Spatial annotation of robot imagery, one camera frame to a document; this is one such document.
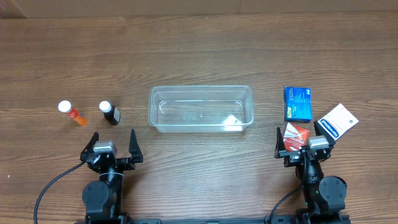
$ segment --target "red and white box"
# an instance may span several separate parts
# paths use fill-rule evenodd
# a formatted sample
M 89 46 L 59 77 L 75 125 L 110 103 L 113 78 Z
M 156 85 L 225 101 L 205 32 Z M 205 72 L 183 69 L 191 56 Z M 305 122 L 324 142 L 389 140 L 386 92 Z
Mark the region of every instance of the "red and white box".
M 310 130 L 287 123 L 283 133 L 286 151 L 299 151 L 307 143 Z

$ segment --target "black mount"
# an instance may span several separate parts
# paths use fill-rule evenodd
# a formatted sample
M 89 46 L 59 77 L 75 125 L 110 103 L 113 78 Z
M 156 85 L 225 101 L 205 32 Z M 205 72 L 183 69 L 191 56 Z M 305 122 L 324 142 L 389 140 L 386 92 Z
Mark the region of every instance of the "black mount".
M 345 209 L 346 182 L 340 177 L 324 177 L 320 166 L 321 161 L 330 158 L 330 152 L 336 142 L 318 121 L 314 122 L 314 128 L 319 138 L 310 138 L 308 141 L 316 139 L 323 144 L 302 146 L 300 151 L 287 151 L 280 128 L 277 128 L 274 157 L 283 158 L 285 167 L 296 167 L 296 176 L 303 185 L 308 207 L 296 211 L 296 223 L 351 223 L 348 217 L 342 217 L 340 213 Z
M 131 219 L 122 212 L 124 171 L 136 169 L 135 163 L 143 162 L 136 133 L 132 129 L 129 152 L 131 157 L 116 158 L 116 146 L 112 141 L 99 141 L 94 133 L 80 154 L 80 160 L 99 173 L 99 180 L 89 183 L 83 190 L 86 205 L 85 224 L 128 224 Z

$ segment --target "white sticker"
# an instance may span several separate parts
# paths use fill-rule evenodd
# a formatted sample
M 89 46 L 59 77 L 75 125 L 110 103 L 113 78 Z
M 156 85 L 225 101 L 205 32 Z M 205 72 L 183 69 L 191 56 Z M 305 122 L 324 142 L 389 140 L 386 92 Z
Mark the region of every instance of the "white sticker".
M 116 121 L 119 122 L 120 120 L 120 112 L 117 108 L 114 109 L 113 117 L 115 118 Z

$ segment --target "small box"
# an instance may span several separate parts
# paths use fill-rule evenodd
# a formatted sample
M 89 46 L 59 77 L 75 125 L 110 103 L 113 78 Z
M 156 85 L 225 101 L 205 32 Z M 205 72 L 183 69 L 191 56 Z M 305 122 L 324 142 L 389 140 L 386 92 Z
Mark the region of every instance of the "small box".
M 285 87 L 285 120 L 303 121 L 312 120 L 311 89 L 301 87 Z
M 294 124 L 287 123 L 283 133 L 286 151 L 299 151 L 305 145 L 310 131 Z
M 337 105 L 335 109 L 331 110 L 318 121 L 334 140 L 340 138 L 358 122 L 358 119 L 356 119 L 342 104 Z

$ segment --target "bottle label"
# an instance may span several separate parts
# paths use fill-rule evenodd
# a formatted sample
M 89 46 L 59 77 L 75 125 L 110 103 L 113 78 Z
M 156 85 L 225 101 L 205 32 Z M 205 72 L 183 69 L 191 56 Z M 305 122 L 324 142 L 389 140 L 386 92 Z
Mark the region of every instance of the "bottle label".
M 114 109 L 113 118 L 118 122 L 120 120 L 120 112 L 117 108 Z
M 69 115 L 71 118 L 77 118 L 79 116 L 79 112 L 75 108 L 72 108 L 69 112 L 67 112 L 67 115 Z

